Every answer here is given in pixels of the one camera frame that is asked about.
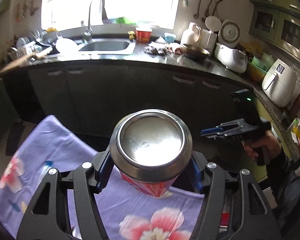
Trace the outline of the person's dark sleeve forearm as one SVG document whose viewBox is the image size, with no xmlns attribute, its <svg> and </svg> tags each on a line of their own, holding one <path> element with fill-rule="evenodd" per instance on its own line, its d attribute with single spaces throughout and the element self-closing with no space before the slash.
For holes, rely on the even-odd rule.
<svg viewBox="0 0 300 240">
<path fill-rule="evenodd" d="M 273 210 L 283 239 L 300 239 L 300 177 L 282 151 L 266 166 L 272 194 L 277 203 Z"/>
</svg>

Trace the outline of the person's right hand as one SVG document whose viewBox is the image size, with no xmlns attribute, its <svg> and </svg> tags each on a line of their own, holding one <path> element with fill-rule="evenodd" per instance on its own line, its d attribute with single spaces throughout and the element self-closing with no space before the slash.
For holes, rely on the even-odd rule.
<svg viewBox="0 0 300 240">
<path fill-rule="evenodd" d="M 282 151 L 281 144 L 270 131 L 266 131 L 265 135 L 259 140 L 242 141 L 242 145 L 246 154 L 253 160 L 258 157 L 258 153 L 255 150 L 259 147 L 267 149 L 269 159 L 274 159 Z"/>
</svg>

